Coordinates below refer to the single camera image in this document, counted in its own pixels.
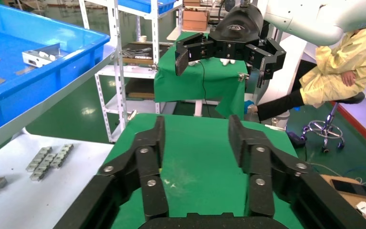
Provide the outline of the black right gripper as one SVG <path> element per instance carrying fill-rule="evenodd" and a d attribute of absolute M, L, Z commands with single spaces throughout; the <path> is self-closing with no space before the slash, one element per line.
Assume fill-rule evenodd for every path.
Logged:
<path fill-rule="evenodd" d="M 190 62 L 211 57 L 246 60 L 252 69 L 259 70 L 256 83 L 261 88 L 271 80 L 274 72 L 281 70 L 286 51 L 273 38 L 259 45 L 263 16 L 253 5 L 237 5 L 209 33 L 196 33 L 176 42 L 175 73 L 181 76 Z"/>

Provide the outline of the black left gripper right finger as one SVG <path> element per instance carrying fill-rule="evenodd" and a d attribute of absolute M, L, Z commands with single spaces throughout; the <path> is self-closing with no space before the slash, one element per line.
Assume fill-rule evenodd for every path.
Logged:
<path fill-rule="evenodd" d="M 229 117 L 229 143 L 247 175 L 245 214 L 273 217 L 274 192 L 288 200 L 298 176 L 309 172 L 306 162 L 275 147 L 264 132 L 243 126 L 236 115 Z"/>

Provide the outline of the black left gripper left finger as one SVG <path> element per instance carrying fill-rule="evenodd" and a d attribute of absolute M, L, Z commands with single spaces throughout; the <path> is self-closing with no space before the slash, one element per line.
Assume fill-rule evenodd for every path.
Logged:
<path fill-rule="evenodd" d="M 138 132 L 130 148 L 100 168 L 100 175 L 111 176 L 118 184 L 122 203 L 140 188 L 145 220 L 169 216 L 169 206 L 160 170 L 165 147 L 165 119 L 157 116 L 154 127 Z"/>

